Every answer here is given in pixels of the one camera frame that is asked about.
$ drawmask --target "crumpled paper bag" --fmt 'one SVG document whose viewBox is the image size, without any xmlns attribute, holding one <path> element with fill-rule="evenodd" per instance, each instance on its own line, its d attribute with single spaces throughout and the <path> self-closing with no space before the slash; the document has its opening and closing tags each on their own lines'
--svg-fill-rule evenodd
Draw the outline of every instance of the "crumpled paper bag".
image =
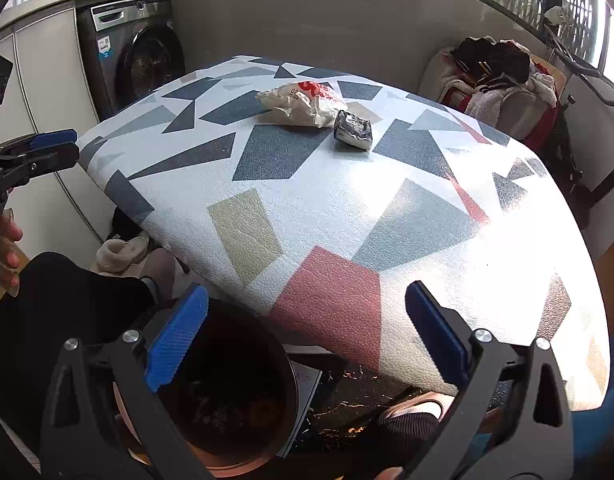
<svg viewBox="0 0 614 480">
<path fill-rule="evenodd" d="M 259 92 L 256 99 L 267 110 L 280 110 L 288 123 L 325 128 L 334 125 L 338 112 L 347 110 L 343 98 L 330 87 L 314 81 L 290 83 Z"/>
</svg>

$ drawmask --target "bolt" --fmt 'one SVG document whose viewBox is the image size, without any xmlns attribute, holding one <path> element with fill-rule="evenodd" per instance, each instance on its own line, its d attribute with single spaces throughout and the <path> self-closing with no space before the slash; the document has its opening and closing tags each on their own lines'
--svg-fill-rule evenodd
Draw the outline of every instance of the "bolt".
<svg viewBox="0 0 614 480">
<path fill-rule="evenodd" d="M 539 337 L 536 339 L 536 346 L 541 350 L 549 350 L 551 348 L 551 344 L 544 337 Z"/>
<path fill-rule="evenodd" d="M 479 328 L 473 333 L 473 335 L 476 336 L 476 339 L 481 343 L 488 343 L 494 338 L 494 336 L 491 335 L 491 332 L 489 330 L 485 330 L 484 328 Z"/>
<path fill-rule="evenodd" d="M 138 330 L 128 330 L 123 334 L 123 341 L 126 343 L 135 343 L 138 341 L 138 338 L 141 336 L 141 333 Z"/>
<path fill-rule="evenodd" d="M 65 350 L 76 350 L 77 347 L 78 347 L 78 339 L 76 339 L 75 337 L 70 337 L 63 344 L 63 348 L 65 348 Z"/>
</svg>

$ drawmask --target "geometric patterned tablecloth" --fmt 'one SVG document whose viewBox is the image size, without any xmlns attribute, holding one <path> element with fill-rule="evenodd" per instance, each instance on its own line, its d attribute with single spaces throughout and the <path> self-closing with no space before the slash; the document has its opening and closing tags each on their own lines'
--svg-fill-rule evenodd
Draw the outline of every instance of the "geometric patterned tablecloth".
<svg viewBox="0 0 614 480">
<path fill-rule="evenodd" d="M 258 91 L 315 80 L 372 121 L 363 152 L 282 126 Z M 239 56 L 168 83 L 79 139 L 81 166 L 219 288 L 374 370 L 444 384 L 404 308 L 422 280 L 498 339 L 552 343 L 574 410 L 609 380 L 602 297 L 560 191 L 523 144 L 365 78 Z"/>
</svg>

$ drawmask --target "foot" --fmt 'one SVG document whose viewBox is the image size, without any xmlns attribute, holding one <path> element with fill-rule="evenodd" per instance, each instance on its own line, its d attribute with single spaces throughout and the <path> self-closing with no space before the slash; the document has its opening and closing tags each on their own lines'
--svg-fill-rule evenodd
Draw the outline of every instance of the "foot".
<svg viewBox="0 0 614 480">
<path fill-rule="evenodd" d="M 381 413 L 378 420 L 383 421 L 387 418 L 405 415 L 405 413 L 430 413 L 438 420 L 442 420 L 449 406 L 452 405 L 453 399 L 454 397 L 448 395 L 429 392 L 388 408 Z"/>
<path fill-rule="evenodd" d="M 174 288 L 174 275 L 176 273 L 176 258 L 165 249 L 156 249 L 147 256 L 141 279 L 149 278 L 157 289 L 157 304 L 171 300 L 171 292 Z"/>
</svg>

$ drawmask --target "brown geometric shape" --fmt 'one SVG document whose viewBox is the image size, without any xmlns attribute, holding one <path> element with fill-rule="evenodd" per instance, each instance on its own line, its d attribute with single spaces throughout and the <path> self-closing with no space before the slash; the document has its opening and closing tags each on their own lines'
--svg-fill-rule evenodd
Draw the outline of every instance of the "brown geometric shape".
<svg viewBox="0 0 614 480">
<path fill-rule="evenodd" d="M 600 353 L 600 348 L 596 344 L 596 341 L 592 338 L 589 343 L 589 350 L 587 351 L 587 368 L 594 376 L 598 387 L 601 392 L 604 392 L 607 381 L 607 364 L 604 362 L 604 358 Z"/>
<path fill-rule="evenodd" d="M 542 308 L 542 317 L 538 325 L 536 337 L 544 337 L 551 341 L 560 328 L 571 307 L 571 299 L 559 275 L 554 274 L 549 283 L 549 292 Z"/>
<path fill-rule="evenodd" d="M 378 117 L 375 113 L 373 113 L 369 108 L 362 106 L 360 103 L 356 101 L 351 101 L 347 103 L 348 110 L 353 113 L 355 116 L 364 119 L 365 121 L 370 121 L 372 124 L 379 123 L 383 120 L 382 117 Z"/>
<path fill-rule="evenodd" d="M 381 354 L 377 272 L 314 247 L 276 299 L 269 318 L 372 370 Z"/>
<path fill-rule="evenodd" d="M 244 285 L 283 254 L 255 187 L 210 205 L 207 211 Z"/>
</svg>

